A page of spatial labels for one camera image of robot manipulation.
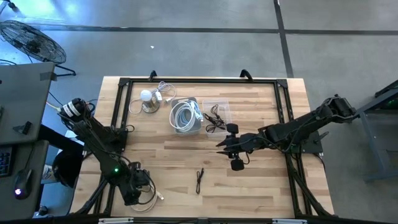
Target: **computer mouse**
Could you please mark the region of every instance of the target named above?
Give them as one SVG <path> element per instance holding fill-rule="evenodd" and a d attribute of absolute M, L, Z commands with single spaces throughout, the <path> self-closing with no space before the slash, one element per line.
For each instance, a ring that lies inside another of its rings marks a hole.
<path fill-rule="evenodd" d="M 16 199 L 22 200 L 30 195 L 32 190 L 32 170 L 22 169 L 15 178 L 14 195 Z"/>

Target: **wooden tabletop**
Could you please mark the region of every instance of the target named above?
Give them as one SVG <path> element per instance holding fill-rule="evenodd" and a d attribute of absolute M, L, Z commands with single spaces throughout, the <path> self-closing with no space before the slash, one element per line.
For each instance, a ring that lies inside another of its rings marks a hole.
<path fill-rule="evenodd" d="M 95 118 L 104 126 L 111 123 L 120 77 L 104 77 Z M 267 84 L 206 84 L 173 83 L 177 98 L 194 96 L 200 107 L 203 100 L 227 98 L 233 123 L 239 132 L 256 133 L 257 129 L 278 123 L 274 89 Z M 288 79 L 290 99 L 295 117 L 310 111 L 304 81 Z M 157 83 L 135 83 L 132 98 L 142 90 L 153 90 Z M 163 94 L 172 96 L 173 91 Z M 133 103 L 132 110 L 140 107 Z M 123 104 L 118 117 L 121 122 Z M 242 171 L 231 170 L 229 159 L 215 145 L 223 138 L 212 139 L 202 128 L 200 134 L 180 137 L 169 123 L 171 106 L 162 104 L 154 114 L 129 114 L 127 124 L 135 126 L 129 133 L 124 155 L 139 161 L 150 171 L 156 189 L 164 196 L 147 213 L 136 213 L 124 206 L 116 188 L 112 216 L 119 217 L 234 217 L 234 218 L 291 218 L 294 216 L 284 156 L 270 149 L 250 155 L 250 164 Z M 313 155 L 303 155 L 307 184 L 326 210 L 333 213 L 328 184 L 321 162 Z M 197 171 L 205 168 L 201 193 L 195 193 Z M 100 168 L 95 157 L 83 162 L 71 212 L 77 211 L 88 200 L 100 179 Z M 300 208 L 304 210 L 302 194 L 298 190 Z"/>

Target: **fan grille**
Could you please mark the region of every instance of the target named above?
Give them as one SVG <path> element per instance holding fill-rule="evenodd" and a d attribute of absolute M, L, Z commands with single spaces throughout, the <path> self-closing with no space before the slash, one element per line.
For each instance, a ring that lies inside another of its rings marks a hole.
<path fill-rule="evenodd" d="M 15 48 L 42 62 L 65 63 L 65 51 L 49 36 L 18 21 L 0 22 L 0 34 Z"/>

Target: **clear plastic container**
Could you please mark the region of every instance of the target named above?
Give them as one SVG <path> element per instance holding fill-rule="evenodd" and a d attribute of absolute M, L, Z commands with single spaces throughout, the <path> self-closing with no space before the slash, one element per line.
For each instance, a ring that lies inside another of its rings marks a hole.
<path fill-rule="evenodd" d="M 218 105 L 218 111 L 217 114 L 220 116 L 220 118 L 224 121 L 225 124 L 232 123 L 232 118 L 231 118 L 231 112 L 229 110 L 229 103 L 227 98 L 215 98 L 215 99 L 209 99 L 209 100 L 203 100 L 202 101 L 203 109 L 202 113 L 206 113 L 208 116 L 215 117 L 215 115 L 211 112 L 212 107 L 215 105 Z M 209 124 L 212 124 L 210 121 L 205 119 L 205 127 L 207 127 Z M 225 138 L 225 136 L 229 135 L 229 133 L 225 130 L 222 130 L 221 128 L 215 128 L 214 132 L 207 132 L 205 128 L 205 132 L 209 138 L 218 138 L 222 137 Z"/>
<path fill-rule="evenodd" d="M 172 100 L 172 108 L 174 108 L 174 106 L 177 103 L 179 103 L 179 102 L 189 101 L 189 100 L 195 101 L 197 103 L 197 99 L 195 97 L 176 99 L 176 100 Z M 174 113 L 178 110 L 179 107 L 180 107 L 180 105 L 178 105 L 177 108 L 175 108 L 172 111 L 173 116 L 171 117 L 171 121 L 173 123 L 175 122 L 174 121 Z M 186 119 L 189 119 L 191 117 L 191 113 L 186 110 L 184 116 L 185 116 Z M 195 119 L 195 123 L 193 124 L 191 129 L 189 129 L 188 131 L 185 131 L 185 132 L 181 132 L 179 129 L 175 128 L 174 129 L 175 133 L 178 134 L 179 136 L 191 136 L 191 135 L 194 135 L 194 134 L 199 134 L 200 133 L 200 129 L 201 129 L 201 121 L 200 121 L 200 119 L 196 119 L 196 118 L 194 118 L 194 119 Z"/>

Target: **concrete floor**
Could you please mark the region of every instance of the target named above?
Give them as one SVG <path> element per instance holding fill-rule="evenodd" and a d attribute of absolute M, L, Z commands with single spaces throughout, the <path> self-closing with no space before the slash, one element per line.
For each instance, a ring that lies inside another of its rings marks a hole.
<path fill-rule="evenodd" d="M 277 29 L 272 0 L 14 0 L 0 21 L 116 27 L 215 27 Z M 280 0 L 286 29 L 398 30 L 397 1 Z M 105 75 L 224 76 L 243 68 L 254 77 L 286 77 L 279 34 L 45 31 L 67 53 L 76 77 L 59 78 L 52 93 L 61 101 L 98 96 Z M 397 79 L 398 36 L 287 35 L 294 77 L 304 78 L 310 106 L 339 93 L 360 107 Z M 29 63 L 6 42 L 0 58 Z M 65 133 L 51 108 L 43 123 Z M 361 123 L 322 129 L 326 176 L 337 215 L 396 222 L 398 179 L 365 184 L 376 169 Z M 50 163 L 57 150 L 49 150 Z M 73 192 L 46 185 L 42 204 L 52 215 L 68 212 Z"/>

